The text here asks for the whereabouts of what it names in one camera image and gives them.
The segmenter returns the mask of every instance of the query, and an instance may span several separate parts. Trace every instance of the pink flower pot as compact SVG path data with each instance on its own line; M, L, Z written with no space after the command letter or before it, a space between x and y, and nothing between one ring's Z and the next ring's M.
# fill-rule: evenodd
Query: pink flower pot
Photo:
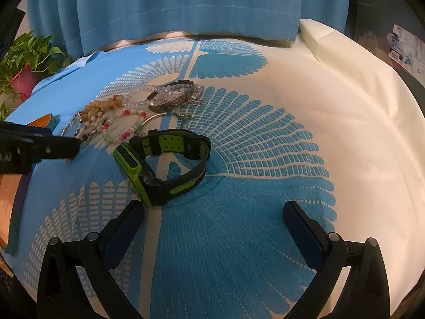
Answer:
M27 100L31 96L34 87L40 82L38 73L32 72L29 64L16 74L9 85L18 93L21 101Z

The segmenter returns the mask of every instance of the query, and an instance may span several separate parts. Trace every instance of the smartwatch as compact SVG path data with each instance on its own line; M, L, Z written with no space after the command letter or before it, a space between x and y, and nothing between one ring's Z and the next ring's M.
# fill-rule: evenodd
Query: smartwatch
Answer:
M145 161L149 155L158 156L164 152L178 152L190 160L200 160L199 164L187 173L167 181L155 176ZM211 141L206 136L183 129L151 130L141 138L132 137L128 144L120 144L113 157L133 182L145 206L163 206L196 187L205 176L207 161L210 158Z

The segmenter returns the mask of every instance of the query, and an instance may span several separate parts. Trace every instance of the metal bolt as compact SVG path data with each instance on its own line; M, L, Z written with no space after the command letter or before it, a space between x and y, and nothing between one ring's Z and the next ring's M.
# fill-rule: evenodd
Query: metal bolt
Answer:
M99 236L99 234L96 231L92 231L91 233L88 233L88 235L86 236L86 238L89 241L95 241L95 240L97 240L97 237L98 236Z
M55 236L55 237L52 237L50 240L49 240L49 245L51 245L51 246L55 246L56 244L57 244L57 242L59 241L59 239Z
M375 240L373 237L369 237L368 242L371 246L376 246L378 244L377 240Z
M339 235L337 233L330 233L329 234L329 239L332 241L338 241L339 240Z

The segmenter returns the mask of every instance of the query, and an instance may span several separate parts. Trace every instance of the beaded bracelet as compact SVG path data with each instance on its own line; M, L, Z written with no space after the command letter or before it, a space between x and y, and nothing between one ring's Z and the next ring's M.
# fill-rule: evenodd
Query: beaded bracelet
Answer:
M137 120L137 122L127 131L121 133L120 135L116 136L116 137L111 137L109 136L109 127L111 126L111 124L119 119L120 117L123 116L129 116L129 115L139 115L140 118L139 120ZM124 109L122 111L119 111L113 115L111 115L103 124L103 130L102 130L102 135L103 135L103 139L109 143L109 144L117 144L117 143L122 143L123 141L125 141L129 136L131 136L132 134L134 134L142 125L143 121L146 119L146 113L141 110L141 109Z

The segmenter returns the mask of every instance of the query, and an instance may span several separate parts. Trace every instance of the blue curtain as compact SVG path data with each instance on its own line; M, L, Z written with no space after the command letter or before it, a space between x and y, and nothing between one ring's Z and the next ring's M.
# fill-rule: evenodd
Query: blue curtain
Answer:
M175 30L294 40L301 16L341 30L348 0L341 1L28 0L28 14L32 29L54 34L54 45L78 57L120 39Z

